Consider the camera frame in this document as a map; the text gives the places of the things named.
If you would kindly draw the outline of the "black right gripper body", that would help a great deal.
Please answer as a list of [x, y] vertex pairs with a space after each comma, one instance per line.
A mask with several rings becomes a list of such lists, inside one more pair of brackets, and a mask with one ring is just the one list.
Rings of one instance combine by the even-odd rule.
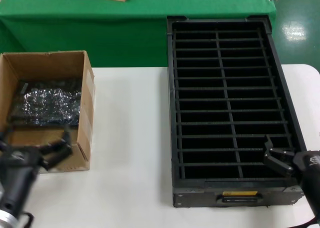
[[297, 152], [293, 158], [296, 178], [317, 220], [320, 219], [320, 152]]

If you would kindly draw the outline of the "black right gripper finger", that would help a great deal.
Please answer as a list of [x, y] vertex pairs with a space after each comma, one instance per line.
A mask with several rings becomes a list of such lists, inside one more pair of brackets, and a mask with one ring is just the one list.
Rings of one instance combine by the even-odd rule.
[[283, 150], [281, 148], [275, 148], [273, 142], [268, 134], [265, 135], [264, 142], [264, 158], [273, 157], [280, 161], [292, 160], [295, 156], [293, 151]]
[[263, 157], [263, 164], [273, 170], [274, 172], [284, 176], [291, 177], [294, 170], [293, 167], [286, 164], [285, 162], [271, 156], [270, 154], [265, 154]]

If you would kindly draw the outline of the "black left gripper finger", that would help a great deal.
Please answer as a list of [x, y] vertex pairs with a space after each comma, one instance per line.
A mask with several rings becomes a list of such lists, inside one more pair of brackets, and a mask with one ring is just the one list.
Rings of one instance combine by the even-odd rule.
[[53, 141], [52, 143], [48, 143], [47, 145], [40, 146], [39, 151], [42, 155], [48, 155], [51, 153], [72, 154], [70, 132], [64, 131], [60, 139]]
[[64, 146], [58, 152], [55, 152], [48, 159], [44, 159], [41, 166], [45, 170], [50, 170], [73, 154], [71, 146]]

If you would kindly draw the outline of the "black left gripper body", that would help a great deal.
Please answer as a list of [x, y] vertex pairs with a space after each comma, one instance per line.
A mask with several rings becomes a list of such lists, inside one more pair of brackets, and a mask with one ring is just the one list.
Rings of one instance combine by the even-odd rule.
[[0, 182], [4, 193], [0, 210], [10, 215], [20, 215], [43, 162], [43, 147], [1, 144]]

